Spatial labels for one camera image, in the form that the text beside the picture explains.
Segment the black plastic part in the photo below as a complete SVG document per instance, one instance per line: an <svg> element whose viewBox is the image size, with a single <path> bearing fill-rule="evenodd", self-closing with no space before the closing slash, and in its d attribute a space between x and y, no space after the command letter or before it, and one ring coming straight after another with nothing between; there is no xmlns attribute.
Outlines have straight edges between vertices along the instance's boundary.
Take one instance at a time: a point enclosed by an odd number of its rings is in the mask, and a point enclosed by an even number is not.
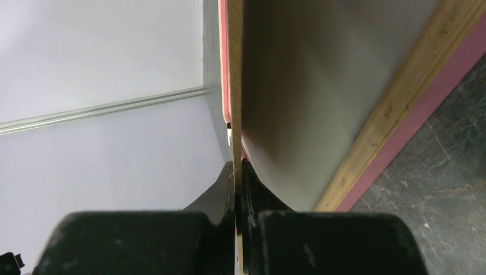
<svg viewBox="0 0 486 275"><path fill-rule="evenodd" d="M241 223L237 224L243 240L243 271L248 273L249 264L257 261L252 253L255 245L254 235L259 213L265 210L292 211L285 203L275 196L258 179L251 163L242 161L242 193L241 193Z"/></svg>
<svg viewBox="0 0 486 275"><path fill-rule="evenodd" d="M0 275L20 275L20 269L24 266L20 254L14 255L12 252L7 252L0 255Z"/></svg>
<svg viewBox="0 0 486 275"><path fill-rule="evenodd" d="M67 216L52 234L38 274L233 274L230 174L227 163L185 211Z"/></svg>
<svg viewBox="0 0 486 275"><path fill-rule="evenodd" d="M406 225L388 214L264 212L252 275L426 275Z"/></svg>

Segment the white wall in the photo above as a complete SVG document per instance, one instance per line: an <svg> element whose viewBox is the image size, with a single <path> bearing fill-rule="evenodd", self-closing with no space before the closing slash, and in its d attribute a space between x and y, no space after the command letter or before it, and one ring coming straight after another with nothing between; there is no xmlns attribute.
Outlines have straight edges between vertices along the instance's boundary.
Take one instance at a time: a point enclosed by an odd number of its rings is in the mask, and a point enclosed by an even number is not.
<svg viewBox="0 0 486 275"><path fill-rule="evenodd" d="M437 2L254 4L244 144L260 180L289 206L313 210Z"/></svg>
<svg viewBox="0 0 486 275"><path fill-rule="evenodd" d="M0 123L202 85L202 0L0 1Z"/></svg>
<svg viewBox="0 0 486 275"><path fill-rule="evenodd" d="M204 97L0 136L0 253L30 271L82 210L181 209L223 159Z"/></svg>

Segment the cracked floor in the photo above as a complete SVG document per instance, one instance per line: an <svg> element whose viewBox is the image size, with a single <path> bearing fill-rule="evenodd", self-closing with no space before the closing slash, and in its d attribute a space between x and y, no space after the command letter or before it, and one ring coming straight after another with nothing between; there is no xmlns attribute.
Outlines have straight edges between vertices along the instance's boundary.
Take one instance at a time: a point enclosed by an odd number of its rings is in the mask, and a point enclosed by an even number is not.
<svg viewBox="0 0 486 275"><path fill-rule="evenodd" d="M486 270L486 56L462 79L352 211L408 225L429 274Z"/></svg>

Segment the pink painted edge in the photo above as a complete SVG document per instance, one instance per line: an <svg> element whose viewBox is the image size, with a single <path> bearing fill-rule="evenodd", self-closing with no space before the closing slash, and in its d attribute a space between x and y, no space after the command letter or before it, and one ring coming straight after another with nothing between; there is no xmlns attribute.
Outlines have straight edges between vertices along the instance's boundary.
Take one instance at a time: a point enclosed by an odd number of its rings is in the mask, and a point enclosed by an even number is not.
<svg viewBox="0 0 486 275"><path fill-rule="evenodd" d="M222 58L222 79L221 79L221 96L223 103L223 118L226 123L231 122L231 113L229 109L229 91L228 91L228 33L226 32L226 0L220 0L220 20L221 20L221 58Z"/></svg>
<svg viewBox="0 0 486 275"><path fill-rule="evenodd" d="M336 211L349 211L352 208L485 52L486 14L459 45L441 72L344 197Z"/></svg>

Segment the wooden edge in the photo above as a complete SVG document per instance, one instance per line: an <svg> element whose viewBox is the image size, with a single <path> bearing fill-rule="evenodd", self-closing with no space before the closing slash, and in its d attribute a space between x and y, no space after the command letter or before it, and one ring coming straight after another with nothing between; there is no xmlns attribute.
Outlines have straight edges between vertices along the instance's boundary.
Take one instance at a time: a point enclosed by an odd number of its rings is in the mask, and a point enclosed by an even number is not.
<svg viewBox="0 0 486 275"><path fill-rule="evenodd" d="M378 155L346 194L336 211L349 211L385 170L442 101L486 53L486 14L447 61L444 68L406 115Z"/></svg>
<svg viewBox="0 0 486 275"><path fill-rule="evenodd" d="M223 118L226 123L231 122L231 114L229 109L230 94L228 91L228 43L226 31L226 0L219 0L219 27L220 27L220 60L221 60L221 93L222 93L222 110ZM246 156L245 146L241 144L241 159L248 158Z"/></svg>
<svg viewBox="0 0 486 275"><path fill-rule="evenodd" d="M442 0L395 74L315 211L334 211L486 10L484 0Z"/></svg>
<svg viewBox="0 0 486 275"><path fill-rule="evenodd" d="M241 193L241 55L243 34L243 1L226 0L226 8L233 176L235 192Z"/></svg>

